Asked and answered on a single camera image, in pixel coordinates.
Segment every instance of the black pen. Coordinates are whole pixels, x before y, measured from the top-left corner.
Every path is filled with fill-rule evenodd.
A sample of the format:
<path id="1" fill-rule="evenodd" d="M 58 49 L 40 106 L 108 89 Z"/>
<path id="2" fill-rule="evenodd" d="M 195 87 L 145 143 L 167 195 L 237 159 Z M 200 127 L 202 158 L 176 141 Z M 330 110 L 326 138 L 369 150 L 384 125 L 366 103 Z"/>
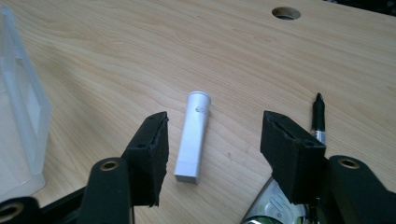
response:
<path id="1" fill-rule="evenodd" d="M 326 133 L 324 128 L 324 102 L 320 93 L 313 104 L 312 135 L 314 135 L 323 145 L 326 145 Z"/>

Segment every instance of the wooden tabletop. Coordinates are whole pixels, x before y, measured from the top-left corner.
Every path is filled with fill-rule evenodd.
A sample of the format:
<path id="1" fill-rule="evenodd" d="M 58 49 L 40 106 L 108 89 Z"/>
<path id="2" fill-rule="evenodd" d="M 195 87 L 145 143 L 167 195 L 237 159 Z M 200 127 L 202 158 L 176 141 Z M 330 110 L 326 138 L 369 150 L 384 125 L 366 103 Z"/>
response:
<path id="1" fill-rule="evenodd" d="M 326 103 L 326 156 L 368 164 L 396 191 L 396 18 L 320 0 L 5 1 L 52 104 L 41 206 L 86 185 L 143 120 L 167 111 L 160 207 L 136 223 L 238 223 L 271 167 L 262 112 L 311 128 Z M 301 17 L 276 18 L 277 7 Z M 212 98 L 201 181 L 173 175 L 187 95 Z"/>

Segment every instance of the hole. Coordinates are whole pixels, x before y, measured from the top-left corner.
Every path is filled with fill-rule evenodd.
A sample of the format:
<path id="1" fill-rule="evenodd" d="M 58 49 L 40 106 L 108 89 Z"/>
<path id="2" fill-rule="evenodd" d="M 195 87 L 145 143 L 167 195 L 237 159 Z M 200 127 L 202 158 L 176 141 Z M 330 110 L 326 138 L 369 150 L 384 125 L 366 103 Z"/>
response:
<path id="1" fill-rule="evenodd" d="M 16 217 L 23 210 L 23 203 L 10 203 L 0 208 L 0 223 Z"/>
<path id="2" fill-rule="evenodd" d="M 143 147 L 146 147 L 146 144 L 140 143 L 140 144 L 137 144 L 137 147 L 138 148 L 143 148 Z"/>
<path id="3" fill-rule="evenodd" d="M 107 161 L 100 166 L 102 171 L 111 171 L 116 169 L 119 166 L 117 161 Z"/>
<path id="4" fill-rule="evenodd" d="M 294 21 L 301 17 L 300 11 L 292 7 L 276 7 L 273 15 L 284 21 Z"/>
<path id="5" fill-rule="evenodd" d="M 342 166 L 349 168 L 349 169 L 359 169 L 360 166 L 357 162 L 349 160 L 349 159 L 340 159 L 338 160 L 338 163 L 340 163 Z"/>

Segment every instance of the black clamp jaw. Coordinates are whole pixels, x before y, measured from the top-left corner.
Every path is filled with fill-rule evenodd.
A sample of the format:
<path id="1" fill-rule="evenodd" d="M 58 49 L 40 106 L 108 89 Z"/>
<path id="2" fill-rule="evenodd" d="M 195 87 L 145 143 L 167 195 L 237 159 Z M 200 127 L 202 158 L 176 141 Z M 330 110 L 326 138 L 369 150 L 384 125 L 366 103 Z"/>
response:
<path id="1" fill-rule="evenodd" d="M 145 119 L 120 158 L 97 162 L 87 187 L 39 208 L 32 197 L 0 203 L 0 223 L 134 223 L 134 206 L 159 205 L 168 162 L 166 112 Z"/>
<path id="2" fill-rule="evenodd" d="M 396 194 L 361 161 L 326 147 L 290 118 L 264 111 L 261 152 L 291 203 L 316 208 L 320 224 L 396 223 Z"/>

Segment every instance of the white cylindrical object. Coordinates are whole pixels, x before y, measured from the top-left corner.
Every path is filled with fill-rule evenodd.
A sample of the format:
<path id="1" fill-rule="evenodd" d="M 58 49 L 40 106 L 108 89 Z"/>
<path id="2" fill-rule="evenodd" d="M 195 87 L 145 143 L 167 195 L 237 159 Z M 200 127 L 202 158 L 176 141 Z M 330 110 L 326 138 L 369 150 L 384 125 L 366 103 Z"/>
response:
<path id="1" fill-rule="evenodd" d="M 193 91 L 189 94 L 175 169 L 178 181 L 198 184 L 210 102 L 209 95 L 203 91 Z"/>

